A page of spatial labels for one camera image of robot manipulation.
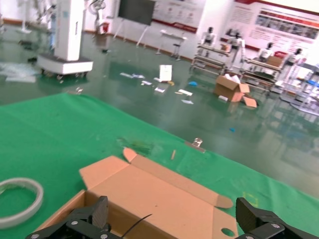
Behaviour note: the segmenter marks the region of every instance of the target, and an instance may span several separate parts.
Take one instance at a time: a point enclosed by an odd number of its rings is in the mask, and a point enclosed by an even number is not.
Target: tape roll
[[[21,213],[0,218],[0,229],[6,229],[10,227],[14,227],[16,225],[19,225],[29,218],[31,218],[41,207],[42,200],[43,200],[43,188],[42,186],[29,178],[11,178],[5,181],[0,182],[0,194],[1,194],[1,188],[6,187],[23,187],[27,188],[33,192],[36,193],[36,199],[32,203],[30,207],[28,207],[26,210],[24,210]]]

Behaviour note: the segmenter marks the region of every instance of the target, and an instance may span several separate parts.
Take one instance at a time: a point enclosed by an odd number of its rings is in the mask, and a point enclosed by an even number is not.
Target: brown cardboard box
[[[230,51],[230,46],[228,44],[220,44],[221,46],[221,50],[225,51],[225,52],[229,52]]]
[[[228,98],[230,102],[240,102],[245,93],[250,92],[249,85],[238,84],[224,76],[218,76],[214,93]]]
[[[64,219],[74,208],[92,205],[100,196],[109,199],[109,223],[128,239],[230,239],[237,237],[236,220],[215,208],[230,208],[230,199],[221,196],[169,169],[124,149],[129,163],[110,156],[80,170],[88,188],[81,191],[39,229]],[[235,233],[229,237],[221,231]]]
[[[272,65],[272,66],[276,66],[276,67],[281,67],[283,61],[284,60],[282,58],[279,58],[276,56],[270,56],[267,59],[267,64]]]

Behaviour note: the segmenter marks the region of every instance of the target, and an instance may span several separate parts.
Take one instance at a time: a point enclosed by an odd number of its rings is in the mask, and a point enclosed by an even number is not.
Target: display board
[[[152,22],[155,1],[152,0],[121,0],[119,17],[150,25]]]
[[[246,45],[275,50],[308,53],[318,38],[319,14],[260,0],[235,0],[223,37],[239,32]]]
[[[196,33],[206,0],[156,0],[153,21]]]

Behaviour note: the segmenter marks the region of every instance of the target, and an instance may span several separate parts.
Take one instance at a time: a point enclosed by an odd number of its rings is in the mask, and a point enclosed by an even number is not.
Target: poster
[[[196,33],[206,0],[156,0],[153,21]]]
[[[319,14],[260,0],[235,0],[223,38],[239,32],[248,47],[308,53],[319,34]]]

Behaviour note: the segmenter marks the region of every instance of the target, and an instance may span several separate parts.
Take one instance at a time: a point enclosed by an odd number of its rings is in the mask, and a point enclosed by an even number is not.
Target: green mat
[[[123,146],[234,202],[244,196],[254,206],[319,236],[317,199],[215,153],[202,154],[182,139],[95,98],[60,94],[0,108],[0,181],[28,177],[45,190],[39,212],[20,226],[0,231],[0,238],[23,239],[85,189],[80,168],[110,155],[123,158]],[[33,197],[25,190],[6,190],[0,195],[0,217],[26,208]],[[225,211],[235,215],[234,208]]]

